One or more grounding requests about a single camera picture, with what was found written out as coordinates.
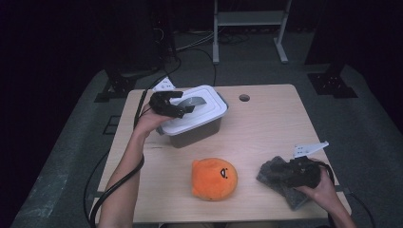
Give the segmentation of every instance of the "gray carpet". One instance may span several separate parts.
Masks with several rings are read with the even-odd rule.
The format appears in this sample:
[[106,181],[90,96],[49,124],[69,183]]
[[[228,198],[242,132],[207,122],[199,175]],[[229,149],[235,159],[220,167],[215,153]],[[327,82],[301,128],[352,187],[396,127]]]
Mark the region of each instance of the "gray carpet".
[[[403,223],[403,137],[388,117],[362,75],[349,66],[341,73],[345,83],[358,98],[335,99],[318,96],[307,73],[323,72],[327,66],[305,66],[303,63],[313,33],[284,35],[284,49],[289,64],[283,65],[273,44],[273,34],[249,35],[249,40],[235,46],[221,46],[221,62],[216,66],[215,86],[292,84],[297,88],[313,126],[343,187],[349,187],[374,215],[377,227],[401,227]],[[200,37],[179,34],[181,47]],[[211,54],[211,45],[199,46]],[[171,74],[176,87],[212,85],[214,68],[208,56],[198,50],[178,55],[181,67]],[[170,59],[166,70],[178,63]],[[139,80],[136,88],[145,88],[155,75]],[[94,76],[71,113],[42,173],[12,227],[87,227],[83,209],[83,192],[87,178],[98,160],[111,146],[113,135],[104,135],[110,116],[120,115],[125,99],[94,103],[107,77],[103,71]],[[86,205],[96,193],[105,161],[88,186]],[[358,227],[371,227],[365,210],[347,197]],[[325,219],[282,221],[281,228],[315,227]],[[156,227],[156,224],[139,227]]]

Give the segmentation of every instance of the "stuffed toy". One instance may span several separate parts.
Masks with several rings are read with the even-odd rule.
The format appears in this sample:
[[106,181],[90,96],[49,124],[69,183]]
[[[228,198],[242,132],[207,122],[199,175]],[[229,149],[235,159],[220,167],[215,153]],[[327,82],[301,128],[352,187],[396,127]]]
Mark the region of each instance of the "stuffed toy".
[[228,161],[210,158],[192,163],[192,194],[203,200],[223,200],[238,184],[235,167]]

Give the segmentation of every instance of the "table top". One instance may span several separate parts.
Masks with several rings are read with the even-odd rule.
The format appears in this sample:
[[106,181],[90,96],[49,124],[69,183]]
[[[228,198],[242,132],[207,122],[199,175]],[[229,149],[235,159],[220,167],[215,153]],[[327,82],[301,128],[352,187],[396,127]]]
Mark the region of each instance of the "table top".
[[[217,134],[183,148],[173,147],[168,136],[157,132],[152,132],[145,141],[145,164],[134,222],[327,218],[327,213],[312,201],[291,210],[284,197],[256,179],[261,165],[275,156],[289,161],[296,144],[319,143],[297,90],[292,85],[217,86],[215,90],[229,105]],[[100,192],[105,190],[125,152],[142,92],[133,90],[127,97],[99,184]],[[250,101],[242,102],[242,94],[248,95]],[[238,186],[228,199],[205,201],[192,195],[192,161],[205,158],[227,160],[237,169]],[[329,163],[323,150],[310,158]],[[351,213],[344,194],[337,194]]]

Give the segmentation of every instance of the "container lid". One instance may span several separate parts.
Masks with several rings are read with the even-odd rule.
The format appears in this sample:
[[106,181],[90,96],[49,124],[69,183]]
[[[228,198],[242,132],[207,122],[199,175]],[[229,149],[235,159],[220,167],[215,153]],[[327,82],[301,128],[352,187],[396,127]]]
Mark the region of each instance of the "container lid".
[[210,123],[225,115],[228,106],[221,96],[210,85],[201,85],[183,92],[181,98],[171,99],[173,105],[179,104],[189,98],[200,97],[205,100],[205,104],[196,105],[192,113],[186,113],[179,119],[167,121],[161,125],[164,134],[174,136],[194,129],[198,126]]

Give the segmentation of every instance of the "black cable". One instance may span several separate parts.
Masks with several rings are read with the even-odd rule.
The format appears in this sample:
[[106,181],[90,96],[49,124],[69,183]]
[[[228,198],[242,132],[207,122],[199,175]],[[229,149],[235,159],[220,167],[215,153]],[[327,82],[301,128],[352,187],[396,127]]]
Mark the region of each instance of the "black cable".
[[[163,78],[165,77],[169,77],[168,73],[166,72],[166,75],[159,77],[156,81],[154,81],[145,91],[143,91],[142,97],[140,99],[139,105],[137,107],[137,111],[136,111],[136,115],[134,117],[134,123],[133,123],[133,129],[136,128],[137,123],[139,122],[140,118],[142,117],[142,115],[148,111],[150,108],[148,108],[146,111],[144,111],[141,114],[142,111],[142,107],[144,104],[144,100],[147,94],[147,90],[154,87],[155,85],[157,85]],[[93,173],[95,172],[96,168],[99,166],[99,164],[101,163],[101,161],[104,159],[104,157],[106,156],[106,154],[102,157],[102,159],[100,161],[98,161],[96,167],[94,168],[94,170],[92,171],[92,174],[90,175],[90,177],[92,178]],[[133,175],[135,175],[137,172],[140,171],[140,169],[143,167],[144,165],[144,155],[142,157],[142,160],[140,161],[140,163],[136,166],[135,169],[133,169],[130,173],[128,173],[126,176],[124,176],[122,179],[120,179],[119,181],[117,181],[115,184],[113,184],[110,188],[108,188],[98,199],[98,201],[95,203],[95,205],[93,206],[91,213],[89,215],[89,219],[88,219],[88,215],[86,213],[86,205],[85,205],[85,214],[86,214],[86,219],[89,221],[89,225],[91,228],[95,228],[96,224],[95,224],[95,218],[97,215],[97,212],[99,210],[99,208],[101,207],[102,203],[104,203],[104,201],[116,190],[118,189],[120,186],[122,186],[122,184],[124,184],[126,181],[128,181]]]
[[95,165],[95,168],[92,170],[91,175],[89,175],[88,180],[86,180],[86,187],[84,188],[84,196],[83,196],[83,206],[84,206],[84,215],[86,215],[86,221],[88,222],[88,224],[89,224],[89,216],[88,216],[87,209],[86,209],[86,191],[88,190],[89,182],[91,181],[92,176],[94,175],[95,171],[97,170],[97,168],[101,164],[101,162],[104,160],[106,155],[109,154],[109,152],[110,152],[110,149],[107,150],[107,152],[101,157],[101,159]]
[[190,35],[194,35],[194,36],[200,36],[200,37],[205,37],[211,34],[211,30],[207,30],[207,31],[202,31],[202,32],[194,32],[194,31],[184,31],[182,33],[184,34],[190,34]]
[[375,225],[374,216],[373,216],[373,214],[371,213],[370,209],[368,209],[368,207],[365,205],[365,203],[364,203],[361,199],[359,199],[356,194],[354,194],[353,192],[351,192],[350,189],[348,189],[348,188],[345,188],[345,189],[344,189],[344,193],[345,193],[346,195],[352,196],[355,200],[357,200],[357,201],[359,202],[359,204],[360,204],[360,205],[364,208],[364,210],[367,212],[368,217],[370,217],[371,224],[372,224],[373,227],[375,228],[376,225]]
[[184,51],[188,51],[188,50],[197,50],[197,51],[201,51],[201,52],[203,52],[204,54],[206,54],[206,55],[208,56],[208,58],[210,59],[210,63],[213,65],[213,68],[214,68],[213,86],[216,86],[217,68],[216,68],[216,65],[214,65],[214,63],[213,63],[213,58],[211,58],[210,54],[209,54],[207,51],[205,51],[205,50],[203,50],[203,49],[199,49],[199,48],[187,48],[187,49],[178,51],[178,53],[184,52]]
[[150,69],[149,71],[142,72],[142,73],[130,73],[130,72],[127,72],[127,74],[129,74],[129,76],[122,75],[122,77],[124,77],[126,79],[135,79],[135,80],[137,80],[137,79],[140,79],[140,78],[143,78],[143,77],[146,77],[146,76],[151,76],[153,74],[156,74],[159,70],[160,70],[160,68],[157,67],[155,69]]
[[91,228],[96,228],[96,224],[95,224],[95,218],[97,216],[97,212],[99,210],[99,208],[101,207],[102,203],[104,203],[104,201],[116,190],[118,189],[120,186],[122,186],[122,184],[124,184],[126,181],[128,181],[131,177],[133,177],[137,172],[140,171],[140,169],[142,169],[144,165],[144,155],[142,156],[142,160],[140,161],[140,163],[136,166],[135,169],[133,169],[130,173],[128,173],[126,176],[124,176],[122,179],[120,179],[119,181],[117,181],[115,184],[113,184],[109,189],[107,189],[98,199],[98,201],[95,203],[94,207],[92,208],[91,214],[90,214],[90,218],[89,218],[89,224],[91,226]]
[[179,64],[171,71],[171,72],[167,72],[165,67],[163,67],[163,71],[165,71],[166,75],[168,76],[168,78],[170,79],[170,74],[172,74],[173,72],[177,71],[181,66],[182,66],[182,60],[181,58],[179,58],[178,56],[175,57],[178,61]]
[[238,45],[240,43],[246,42],[246,41],[248,41],[250,39],[250,37],[246,33],[244,33],[242,35],[244,35],[246,38],[242,38],[239,35],[232,35],[232,34],[223,33],[220,36],[219,43],[221,45],[235,46],[235,45]]

